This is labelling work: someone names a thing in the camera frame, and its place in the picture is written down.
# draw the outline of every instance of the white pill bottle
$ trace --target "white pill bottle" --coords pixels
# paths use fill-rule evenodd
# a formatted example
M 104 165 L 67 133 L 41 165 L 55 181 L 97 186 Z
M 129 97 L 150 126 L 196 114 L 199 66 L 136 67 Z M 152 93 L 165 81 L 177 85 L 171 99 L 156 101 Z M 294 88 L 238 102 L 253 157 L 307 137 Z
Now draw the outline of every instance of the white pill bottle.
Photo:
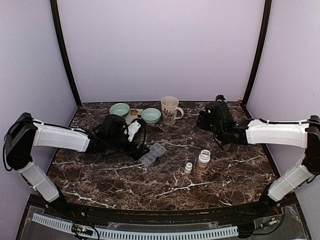
M 206 167 L 208 166 L 208 163 L 210 162 L 210 151 L 209 150 L 202 150 L 198 157 L 198 162 L 196 163 L 196 169 L 199 172 L 204 172 Z

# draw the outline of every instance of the bowl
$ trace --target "bowl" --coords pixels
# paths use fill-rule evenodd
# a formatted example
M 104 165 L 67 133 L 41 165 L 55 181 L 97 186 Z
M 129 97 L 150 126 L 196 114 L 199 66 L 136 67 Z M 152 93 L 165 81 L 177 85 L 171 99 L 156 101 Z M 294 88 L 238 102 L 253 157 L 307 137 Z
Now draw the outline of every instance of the bowl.
M 147 124 L 156 124 L 160 120 L 161 112 L 156 108 L 147 108 L 142 111 L 141 117 Z
M 117 103 L 110 107 L 109 113 L 115 114 L 124 118 L 128 115 L 129 111 L 130 111 L 130 106 L 128 104 Z

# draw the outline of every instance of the table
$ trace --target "table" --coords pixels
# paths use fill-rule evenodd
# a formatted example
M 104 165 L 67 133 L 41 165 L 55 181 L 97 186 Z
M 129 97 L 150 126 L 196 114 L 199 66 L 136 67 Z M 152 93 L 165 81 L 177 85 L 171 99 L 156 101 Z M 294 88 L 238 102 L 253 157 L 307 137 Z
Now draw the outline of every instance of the table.
M 131 108 L 161 109 L 160 102 L 127 102 Z M 159 143 L 166 154 L 152 166 L 123 154 L 103 157 L 59 149 L 48 176 L 68 202 L 124 210 L 195 210 L 257 201 L 276 179 L 260 145 L 228 144 L 222 151 L 212 134 L 196 127 L 207 102 L 181 102 L 185 115 L 174 126 L 162 119 L 147 126 L 147 146 Z M 113 103 L 85 103 L 71 127 L 90 128 L 102 123 Z M 246 118 L 237 102 L 228 103 L 235 120 Z M 211 152 L 205 172 L 184 174 L 187 162 L 196 163 L 201 150 Z

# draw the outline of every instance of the mug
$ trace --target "mug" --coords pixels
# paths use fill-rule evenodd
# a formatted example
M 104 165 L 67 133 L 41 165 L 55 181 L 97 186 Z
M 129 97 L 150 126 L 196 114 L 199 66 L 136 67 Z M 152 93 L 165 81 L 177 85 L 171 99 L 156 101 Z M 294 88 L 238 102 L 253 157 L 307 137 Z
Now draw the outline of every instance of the mug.
M 161 99 L 161 109 L 164 124 L 173 125 L 176 123 L 176 120 L 181 119 L 185 112 L 181 107 L 178 107 L 179 100 L 173 96 L 166 96 Z

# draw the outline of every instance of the white wall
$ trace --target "white wall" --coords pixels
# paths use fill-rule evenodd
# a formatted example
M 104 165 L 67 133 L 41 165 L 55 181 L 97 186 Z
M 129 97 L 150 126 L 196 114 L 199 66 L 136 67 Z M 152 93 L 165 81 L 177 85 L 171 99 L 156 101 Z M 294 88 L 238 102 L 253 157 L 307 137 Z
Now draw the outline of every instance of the white wall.
M 254 118 L 300 120 L 320 116 L 320 2 L 277 0 L 248 103 Z M 302 149 L 270 145 L 281 174 Z M 312 239 L 320 239 L 320 178 L 296 191 Z
M 23 112 L 67 125 L 76 111 L 59 52 L 49 0 L 0 0 L 0 146 Z M 33 155 L 46 170 L 54 149 Z M 0 167 L 0 239 L 16 238 L 31 189 Z
M 264 0 L 59 0 L 83 102 L 244 95 Z

